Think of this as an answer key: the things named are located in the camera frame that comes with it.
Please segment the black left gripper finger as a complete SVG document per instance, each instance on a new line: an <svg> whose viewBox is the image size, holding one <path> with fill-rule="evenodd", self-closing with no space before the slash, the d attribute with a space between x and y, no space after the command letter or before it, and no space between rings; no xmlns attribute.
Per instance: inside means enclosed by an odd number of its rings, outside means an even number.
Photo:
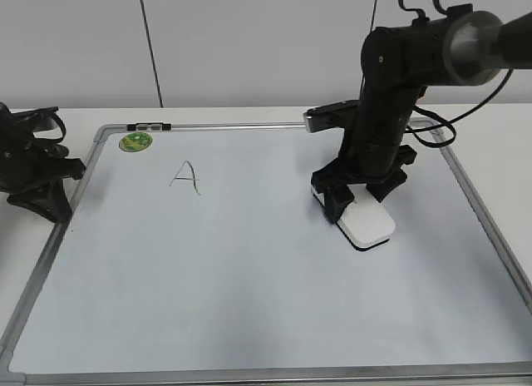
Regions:
<svg viewBox="0 0 532 386"><path fill-rule="evenodd" d="M63 180L47 182L28 191L10 194L7 203L32 211L52 223L68 222L72 216Z"/></svg>
<svg viewBox="0 0 532 386"><path fill-rule="evenodd" d="M86 167L79 158L47 158L42 165L41 178L45 181L55 181L72 178L79 181L85 174Z"/></svg>

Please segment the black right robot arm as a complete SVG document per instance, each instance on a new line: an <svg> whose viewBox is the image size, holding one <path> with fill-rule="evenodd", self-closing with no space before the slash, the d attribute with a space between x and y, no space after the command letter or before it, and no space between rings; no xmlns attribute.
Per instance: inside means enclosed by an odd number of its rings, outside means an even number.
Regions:
<svg viewBox="0 0 532 386"><path fill-rule="evenodd" d="M377 201L406 181L416 152L402 144L417 101L428 87L478 87L500 70L531 68L531 16L503 23L470 4L440 19L419 12L408 27L377 27L361 52L365 83L357 100L319 106L303 117L311 133L344 130L337 157L311 177L324 214L337 223L363 184Z"/></svg>

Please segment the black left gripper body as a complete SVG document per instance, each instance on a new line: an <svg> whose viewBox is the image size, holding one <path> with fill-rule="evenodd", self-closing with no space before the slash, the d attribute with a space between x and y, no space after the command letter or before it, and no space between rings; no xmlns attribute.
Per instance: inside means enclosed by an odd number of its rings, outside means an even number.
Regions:
<svg viewBox="0 0 532 386"><path fill-rule="evenodd" d="M42 165L49 157L66 158L66 136L57 106L12 112L1 105L1 191L31 189L41 182Z"/></svg>

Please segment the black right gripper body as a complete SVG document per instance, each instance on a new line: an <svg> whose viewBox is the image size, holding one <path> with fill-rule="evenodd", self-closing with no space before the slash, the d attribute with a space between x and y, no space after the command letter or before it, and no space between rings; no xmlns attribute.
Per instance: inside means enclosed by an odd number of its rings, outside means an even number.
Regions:
<svg viewBox="0 0 532 386"><path fill-rule="evenodd" d="M358 100L357 119L344 130L337 158L315 171L311 184L319 192L329 186L379 184L402 169L416 152L401 141L417 101L416 87L378 91L365 86Z"/></svg>

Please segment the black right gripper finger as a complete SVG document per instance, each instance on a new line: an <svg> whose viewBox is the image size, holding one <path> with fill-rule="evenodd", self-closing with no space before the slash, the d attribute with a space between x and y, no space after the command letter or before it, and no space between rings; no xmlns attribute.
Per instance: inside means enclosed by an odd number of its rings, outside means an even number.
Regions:
<svg viewBox="0 0 532 386"><path fill-rule="evenodd" d="M336 224L345 209L354 202L349 186L329 186L324 191L324 213L331 224Z"/></svg>
<svg viewBox="0 0 532 386"><path fill-rule="evenodd" d="M378 202L383 202L392 191L405 182L406 176L390 176L382 183L367 184L366 189Z"/></svg>

